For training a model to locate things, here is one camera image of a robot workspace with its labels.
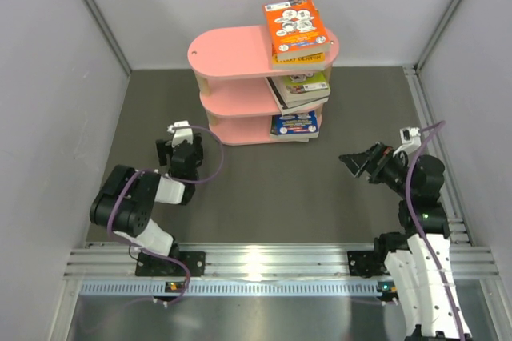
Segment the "blue 26-storey treehouse book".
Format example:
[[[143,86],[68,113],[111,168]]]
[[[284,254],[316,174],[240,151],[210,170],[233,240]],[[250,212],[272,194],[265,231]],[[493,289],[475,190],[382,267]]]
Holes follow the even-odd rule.
[[[285,104],[287,107],[298,107],[308,103],[322,102],[324,99],[328,98],[328,94],[292,94],[291,96],[286,97]]]

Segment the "dark tale of two cities book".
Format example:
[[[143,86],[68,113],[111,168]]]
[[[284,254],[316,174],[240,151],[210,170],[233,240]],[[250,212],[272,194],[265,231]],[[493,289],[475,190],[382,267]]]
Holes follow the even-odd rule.
[[[266,77],[265,82],[281,115],[312,111],[330,97],[321,73]]]

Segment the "lime green treehouse book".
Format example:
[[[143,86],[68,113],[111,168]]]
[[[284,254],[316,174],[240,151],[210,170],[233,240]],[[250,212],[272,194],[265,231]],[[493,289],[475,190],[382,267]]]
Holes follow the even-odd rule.
[[[278,80],[280,87],[290,95],[317,94],[323,96],[330,93],[330,85],[321,71],[281,76],[278,77]]]

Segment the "orange 78-storey treehouse book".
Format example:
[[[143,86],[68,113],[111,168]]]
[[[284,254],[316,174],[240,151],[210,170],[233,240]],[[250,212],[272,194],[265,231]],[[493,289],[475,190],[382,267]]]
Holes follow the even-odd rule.
[[[329,50],[330,38],[313,0],[285,0],[262,8],[277,59],[325,54]]]

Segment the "dark blue treehouse book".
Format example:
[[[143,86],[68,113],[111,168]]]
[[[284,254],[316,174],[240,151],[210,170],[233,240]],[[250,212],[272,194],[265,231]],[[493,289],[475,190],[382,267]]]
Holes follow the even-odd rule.
[[[319,122],[314,111],[274,115],[270,136],[279,140],[309,140],[319,136]]]

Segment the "yellow 130-storey treehouse book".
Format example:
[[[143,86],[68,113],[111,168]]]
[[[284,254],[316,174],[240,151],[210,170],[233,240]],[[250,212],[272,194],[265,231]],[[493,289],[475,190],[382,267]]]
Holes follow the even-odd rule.
[[[319,71],[325,69],[326,59],[324,53],[312,54],[287,60],[279,59],[276,54],[273,54],[271,58],[271,64],[274,70]]]

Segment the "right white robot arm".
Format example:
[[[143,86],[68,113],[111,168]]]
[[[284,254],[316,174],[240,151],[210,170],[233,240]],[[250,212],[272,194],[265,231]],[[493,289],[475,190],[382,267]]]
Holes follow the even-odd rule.
[[[348,252],[350,274],[391,277],[393,287],[382,292],[402,306],[406,339],[471,340],[454,282],[448,218],[440,201],[443,162],[422,147],[407,154],[381,142],[339,159],[355,178],[366,176],[368,183],[385,185],[400,197],[402,229],[379,235],[369,251]]]

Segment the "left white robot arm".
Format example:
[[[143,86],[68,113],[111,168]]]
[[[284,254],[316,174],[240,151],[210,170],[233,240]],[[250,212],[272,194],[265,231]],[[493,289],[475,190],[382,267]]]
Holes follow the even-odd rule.
[[[180,253],[175,237],[152,218],[154,205],[186,205],[194,195],[194,182],[202,165],[202,136],[187,133],[183,138],[156,142],[158,161],[168,166],[167,174],[157,171],[139,174],[130,166],[117,165],[110,172],[90,206],[90,221],[141,250],[137,276],[186,274],[198,258]]]

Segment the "purple treehouse book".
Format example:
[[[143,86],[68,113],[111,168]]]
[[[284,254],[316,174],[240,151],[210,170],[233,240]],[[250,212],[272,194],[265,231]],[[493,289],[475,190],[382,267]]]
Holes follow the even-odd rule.
[[[276,138],[275,142],[309,142],[309,138]]]

